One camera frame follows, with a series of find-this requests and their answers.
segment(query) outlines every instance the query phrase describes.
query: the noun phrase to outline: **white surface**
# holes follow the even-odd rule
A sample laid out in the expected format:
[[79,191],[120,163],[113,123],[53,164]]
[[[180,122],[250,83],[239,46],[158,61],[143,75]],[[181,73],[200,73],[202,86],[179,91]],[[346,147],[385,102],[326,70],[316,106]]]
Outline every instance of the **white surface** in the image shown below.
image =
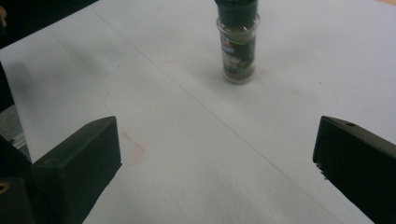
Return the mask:
[[214,1],[101,0],[0,51],[32,160],[115,115],[84,223],[371,223],[312,162],[320,116],[396,143],[396,7],[260,1],[256,76],[221,76]]

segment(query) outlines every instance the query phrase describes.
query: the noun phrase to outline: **red mark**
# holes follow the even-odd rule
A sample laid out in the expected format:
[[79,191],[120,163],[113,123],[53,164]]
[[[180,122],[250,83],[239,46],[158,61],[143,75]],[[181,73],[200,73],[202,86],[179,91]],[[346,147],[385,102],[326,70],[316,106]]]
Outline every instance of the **red mark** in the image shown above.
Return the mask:
[[128,162],[127,166],[128,167],[132,167],[133,165],[136,165],[139,162],[141,162],[143,160],[144,155],[145,155],[145,148],[142,147],[141,145],[137,144],[136,141],[134,141],[134,139],[131,138],[131,136],[129,135],[128,131],[122,131],[120,133],[120,136],[123,139],[134,143],[134,147],[131,149],[131,151],[132,151],[132,161]]
[[127,133],[127,132],[125,132],[125,131],[122,131],[121,132],[121,137],[123,137],[123,138],[125,138],[126,140],[129,140],[129,141],[134,141],[134,140],[132,140],[132,138],[129,136],[129,134]]
[[156,48],[153,52],[152,52],[152,56],[158,56],[160,54],[160,49]]
[[396,0],[376,0],[378,2],[388,3],[396,6]]
[[107,94],[106,94],[106,98],[105,98],[105,99],[107,99],[107,100],[108,100],[108,98],[110,98],[110,92],[109,92],[109,91],[107,92]]
[[133,158],[131,166],[136,165],[143,160],[143,157],[145,155],[145,149],[142,146],[136,144],[135,147],[132,149],[132,155]]
[[177,63],[176,59],[171,59],[171,60],[165,60],[165,63]]

